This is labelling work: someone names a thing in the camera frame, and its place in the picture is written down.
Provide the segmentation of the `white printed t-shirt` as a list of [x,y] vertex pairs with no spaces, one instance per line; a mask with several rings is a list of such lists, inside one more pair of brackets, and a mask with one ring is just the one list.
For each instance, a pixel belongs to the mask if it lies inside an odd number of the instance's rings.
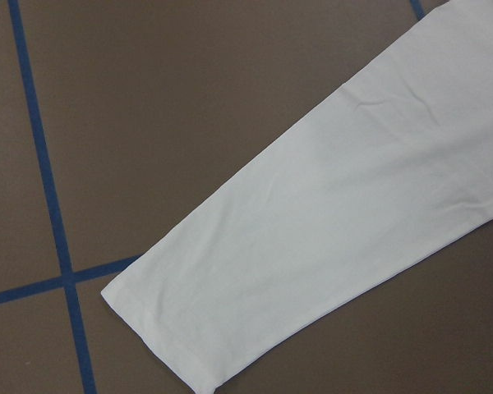
[[493,219],[493,1],[428,13],[101,292],[188,387]]

